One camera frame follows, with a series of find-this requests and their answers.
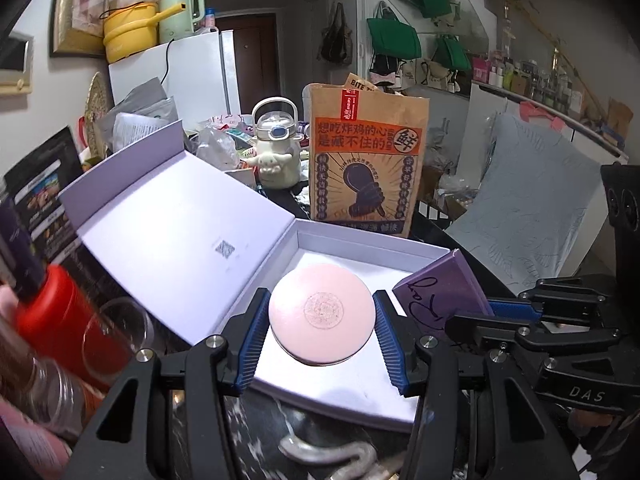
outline refrigerator door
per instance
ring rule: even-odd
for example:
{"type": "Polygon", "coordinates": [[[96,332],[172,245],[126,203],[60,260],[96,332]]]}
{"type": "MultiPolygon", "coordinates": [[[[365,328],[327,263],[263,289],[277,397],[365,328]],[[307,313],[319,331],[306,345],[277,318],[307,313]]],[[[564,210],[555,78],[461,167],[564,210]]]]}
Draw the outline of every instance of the refrigerator door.
{"type": "Polygon", "coordinates": [[[233,31],[209,32],[162,44],[109,65],[113,100],[157,77],[175,99],[185,129],[215,115],[239,114],[233,31]]]}

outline pink round compact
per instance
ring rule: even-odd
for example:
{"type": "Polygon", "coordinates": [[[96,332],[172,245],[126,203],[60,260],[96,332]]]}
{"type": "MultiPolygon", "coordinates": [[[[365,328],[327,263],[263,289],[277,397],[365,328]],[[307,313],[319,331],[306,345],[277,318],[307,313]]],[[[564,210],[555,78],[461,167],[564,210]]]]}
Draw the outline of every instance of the pink round compact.
{"type": "Polygon", "coordinates": [[[309,365],[331,365],[360,350],[373,332],[376,307],[360,278],[342,267],[316,264],[286,274],[269,301],[280,346],[309,365]]]}

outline red sticker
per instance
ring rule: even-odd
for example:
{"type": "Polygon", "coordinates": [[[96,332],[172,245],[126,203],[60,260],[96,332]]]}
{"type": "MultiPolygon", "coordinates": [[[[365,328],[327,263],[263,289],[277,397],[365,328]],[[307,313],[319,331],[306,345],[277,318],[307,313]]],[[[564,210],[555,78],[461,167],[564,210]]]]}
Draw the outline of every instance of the red sticker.
{"type": "Polygon", "coordinates": [[[359,90],[342,90],[342,107],[340,118],[343,121],[355,121],[358,118],[359,90]]]}

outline yellow pot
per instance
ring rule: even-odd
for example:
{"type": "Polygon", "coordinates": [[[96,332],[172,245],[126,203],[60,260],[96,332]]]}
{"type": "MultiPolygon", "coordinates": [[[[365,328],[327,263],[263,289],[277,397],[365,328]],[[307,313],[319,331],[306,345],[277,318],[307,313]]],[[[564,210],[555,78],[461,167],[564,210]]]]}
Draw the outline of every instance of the yellow pot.
{"type": "Polygon", "coordinates": [[[124,57],[142,52],[158,44],[158,22],[183,12],[184,3],[178,3],[158,12],[155,3],[136,4],[116,10],[104,20],[104,47],[107,62],[115,63],[124,57]]]}

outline light green kettle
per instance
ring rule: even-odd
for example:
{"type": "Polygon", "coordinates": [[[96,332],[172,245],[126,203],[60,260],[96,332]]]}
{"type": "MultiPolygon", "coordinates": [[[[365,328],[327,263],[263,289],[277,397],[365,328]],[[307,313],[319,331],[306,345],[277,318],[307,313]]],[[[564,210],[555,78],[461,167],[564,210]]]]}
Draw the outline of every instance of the light green kettle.
{"type": "Polygon", "coordinates": [[[175,4],[185,4],[186,10],[160,22],[160,43],[193,36],[193,25],[204,18],[204,0],[196,0],[197,12],[193,12],[194,0],[158,0],[160,12],[175,4]]]}

